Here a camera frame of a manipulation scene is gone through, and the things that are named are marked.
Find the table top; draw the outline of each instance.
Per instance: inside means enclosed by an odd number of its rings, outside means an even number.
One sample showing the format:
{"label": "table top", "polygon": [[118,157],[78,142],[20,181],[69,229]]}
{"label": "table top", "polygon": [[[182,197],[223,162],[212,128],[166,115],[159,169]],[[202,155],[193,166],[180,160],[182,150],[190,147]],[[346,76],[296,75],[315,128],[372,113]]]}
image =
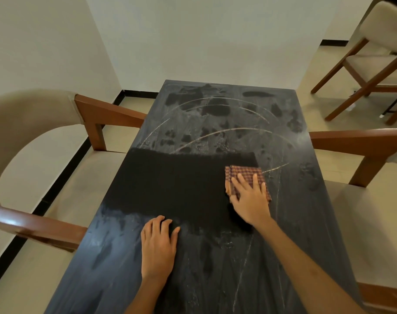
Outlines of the table top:
{"label": "table top", "polygon": [[[272,217],[361,303],[294,90],[167,80],[133,147],[164,153],[254,152],[272,197]],[[127,168],[133,163],[127,159],[45,313],[123,313],[136,295],[142,279],[139,234],[146,219],[139,218],[141,207],[125,213],[113,207],[111,198],[124,186],[123,176],[130,174]],[[281,264],[255,230],[206,242],[198,236],[195,255],[183,249],[188,235],[188,229],[180,232],[177,257],[197,257],[197,264],[204,267],[211,259],[220,281],[200,277],[191,286],[190,280],[190,285],[166,293],[167,300],[158,301],[156,312],[305,313]],[[215,257],[227,249],[224,258]],[[194,267],[187,263],[184,272]]]}

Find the checkered cloth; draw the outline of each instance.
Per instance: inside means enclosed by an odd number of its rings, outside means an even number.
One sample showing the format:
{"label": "checkered cloth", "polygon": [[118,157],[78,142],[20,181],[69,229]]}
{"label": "checkered cloth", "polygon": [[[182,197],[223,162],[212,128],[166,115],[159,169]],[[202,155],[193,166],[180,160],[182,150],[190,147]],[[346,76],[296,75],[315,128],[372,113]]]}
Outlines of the checkered cloth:
{"label": "checkered cloth", "polygon": [[[261,184],[265,182],[263,173],[261,171],[260,167],[247,167],[247,166],[236,166],[236,165],[231,165],[231,166],[225,166],[225,188],[226,188],[226,193],[230,195],[236,195],[238,199],[240,198],[239,192],[236,190],[236,188],[232,184],[232,178],[238,179],[238,174],[241,173],[245,181],[251,186],[253,186],[253,180],[252,176],[257,173],[258,177],[258,184],[261,187]],[[267,186],[267,183],[265,184],[266,186],[266,195],[267,195],[267,200],[271,200],[271,196],[269,194],[269,189]]]}

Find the black baseboard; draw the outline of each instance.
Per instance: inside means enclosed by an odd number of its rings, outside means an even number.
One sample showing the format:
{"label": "black baseboard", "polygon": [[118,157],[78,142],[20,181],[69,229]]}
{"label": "black baseboard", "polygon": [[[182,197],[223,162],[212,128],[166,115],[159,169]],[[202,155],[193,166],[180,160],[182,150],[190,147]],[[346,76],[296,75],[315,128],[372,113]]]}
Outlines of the black baseboard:
{"label": "black baseboard", "polygon": [[[125,97],[124,91],[122,90],[117,98],[114,100],[113,105],[120,105]],[[33,214],[37,216],[44,216],[46,211],[49,209],[50,205],[55,200],[56,196],[60,193],[68,179],[71,177],[72,173],[75,171],[78,164],[82,161],[82,158],[88,152],[91,147],[91,142],[87,138],[84,143],[82,143],[81,147],[75,153],[73,158],[66,165],[65,169],[60,173],[59,177],[55,180],[53,185],[44,195],[42,200],[40,200],[37,207],[34,209]],[[21,248],[25,244],[27,239],[15,236],[5,251],[2,253],[0,257],[0,279],[4,275],[5,271],[13,262],[14,258],[20,252]]]}
{"label": "black baseboard", "polygon": [[348,41],[340,41],[340,40],[322,40],[320,46],[347,46]]}
{"label": "black baseboard", "polygon": [[124,90],[126,97],[137,97],[137,98],[149,98],[156,99],[157,92],[152,91],[136,91],[136,90]]}

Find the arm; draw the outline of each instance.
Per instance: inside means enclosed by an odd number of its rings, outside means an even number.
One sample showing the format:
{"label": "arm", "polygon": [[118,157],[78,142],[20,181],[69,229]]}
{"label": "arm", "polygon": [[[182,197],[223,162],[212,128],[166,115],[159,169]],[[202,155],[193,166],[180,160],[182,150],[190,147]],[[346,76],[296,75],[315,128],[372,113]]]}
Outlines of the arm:
{"label": "arm", "polygon": [[145,224],[142,239],[142,284],[124,314],[152,314],[158,296],[174,267],[180,227],[169,237],[171,219],[158,216]]}
{"label": "arm", "polygon": [[263,183],[260,189],[257,174],[253,177],[253,188],[241,174],[238,174],[238,180],[232,178],[232,183],[241,194],[240,200],[235,195],[230,197],[235,211],[253,225],[271,246],[306,311],[309,314],[365,314],[365,311],[296,246],[271,218],[265,197],[266,185]]}

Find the white wall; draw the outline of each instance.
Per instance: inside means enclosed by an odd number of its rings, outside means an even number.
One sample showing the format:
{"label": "white wall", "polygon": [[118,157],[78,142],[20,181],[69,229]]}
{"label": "white wall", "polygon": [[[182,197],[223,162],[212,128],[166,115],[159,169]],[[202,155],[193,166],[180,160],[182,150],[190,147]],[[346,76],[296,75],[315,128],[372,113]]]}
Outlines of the white wall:
{"label": "white wall", "polygon": [[[0,94],[75,91],[112,102],[121,90],[85,0],[0,0]],[[86,139],[82,125],[26,146],[0,180],[3,206],[32,212]],[[12,235],[0,232],[0,255]]]}
{"label": "white wall", "polygon": [[373,0],[342,0],[324,39],[348,41]]}
{"label": "white wall", "polygon": [[87,0],[124,89],[298,87],[340,0]]}

